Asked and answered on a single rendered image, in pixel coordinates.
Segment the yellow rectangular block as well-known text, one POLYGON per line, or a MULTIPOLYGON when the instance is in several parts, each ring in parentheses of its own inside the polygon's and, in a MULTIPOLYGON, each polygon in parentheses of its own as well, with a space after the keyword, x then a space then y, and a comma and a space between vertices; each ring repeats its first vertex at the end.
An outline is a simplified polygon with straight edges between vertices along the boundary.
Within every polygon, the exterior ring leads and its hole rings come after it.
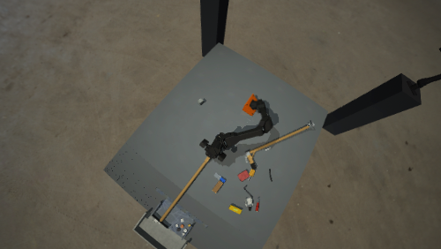
POLYGON ((232 205, 230 205, 228 209, 230 209, 230 210, 232 210, 234 212, 237 212, 238 214, 240 214, 241 211, 242 211, 239 207, 234 207, 232 205))

